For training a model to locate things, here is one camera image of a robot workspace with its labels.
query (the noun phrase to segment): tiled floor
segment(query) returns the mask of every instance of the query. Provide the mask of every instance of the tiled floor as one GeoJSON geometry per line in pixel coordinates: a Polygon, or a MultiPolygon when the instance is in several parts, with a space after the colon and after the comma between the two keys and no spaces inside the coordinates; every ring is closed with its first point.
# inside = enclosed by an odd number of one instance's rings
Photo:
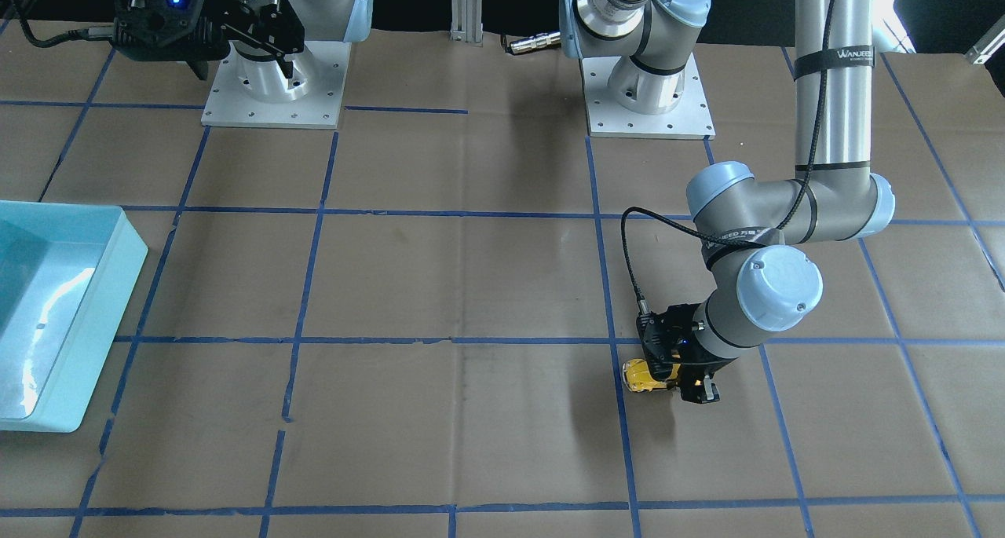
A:
{"type": "MultiPolygon", "coordinates": [[[[616,216],[791,177],[791,50],[697,48],[714,141],[591,141],[560,52],[375,32],[333,136],[203,129],[185,66],[13,28],[0,197],[124,205],[151,251],[80,429],[0,433],[0,536],[1005,536],[1005,99],[962,57],[880,59],[896,220],[807,245],[824,302],[697,406],[617,380],[616,216]]],[[[629,234],[651,303],[714,288],[629,234]]]]}

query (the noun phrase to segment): white mounting plate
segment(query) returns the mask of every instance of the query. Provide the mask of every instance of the white mounting plate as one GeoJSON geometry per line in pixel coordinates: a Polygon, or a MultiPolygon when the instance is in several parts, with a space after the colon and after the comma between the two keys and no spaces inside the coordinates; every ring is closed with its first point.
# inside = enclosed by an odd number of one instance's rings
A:
{"type": "Polygon", "coordinates": [[[599,138],[657,138],[658,140],[703,140],[716,137],[705,99],[705,87],[697,73],[694,55],[684,66],[684,92],[680,103],[664,115],[641,115],[614,100],[607,78],[619,57],[582,59],[583,96],[586,98],[590,136],[599,138]]]}
{"type": "Polygon", "coordinates": [[[316,79],[310,80],[309,94],[289,103],[262,103],[248,94],[237,76],[237,51],[231,48],[230,55],[220,61],[213,78],[213,87],[202,112],[203,126],[337,129],[352,44],[307,41],[307,46],[318,61],[319,73],[316,79]]]}

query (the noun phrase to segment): blue tray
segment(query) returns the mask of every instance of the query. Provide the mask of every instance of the blue tray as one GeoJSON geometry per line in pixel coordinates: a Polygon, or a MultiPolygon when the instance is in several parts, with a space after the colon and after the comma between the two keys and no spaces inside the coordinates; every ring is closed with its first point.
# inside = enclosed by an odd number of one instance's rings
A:
{"type": "Polygon", "coordinates": [[[0,430],[79,427],[146,255],[118,206],[0,201],[0,430]]]}

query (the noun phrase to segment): yellow object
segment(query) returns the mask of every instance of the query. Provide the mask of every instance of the yellow object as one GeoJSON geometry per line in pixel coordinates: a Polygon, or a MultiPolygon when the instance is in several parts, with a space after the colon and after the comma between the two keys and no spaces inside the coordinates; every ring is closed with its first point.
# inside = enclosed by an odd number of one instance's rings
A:
{"type": "Polygon", "coordinates": [[[675,385],[679,365],[673,366],[668,381],[657,381],[649,374],[649,366],[644,359],[628,360],[621,366],[621,376],[624,379],[625,387],[633,393],[647,393],[650,391],[665,391],[675,385]]]}

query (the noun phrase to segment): blue container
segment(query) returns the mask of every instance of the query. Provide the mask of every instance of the blue container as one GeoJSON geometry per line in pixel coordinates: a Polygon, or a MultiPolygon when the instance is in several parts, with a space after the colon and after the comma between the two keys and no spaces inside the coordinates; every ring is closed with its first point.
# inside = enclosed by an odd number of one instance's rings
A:
{"type": "Polygon", "coordinates": [[[0,430],[80,426],[146,256],[118,206],[0,201],[0,430]]]}

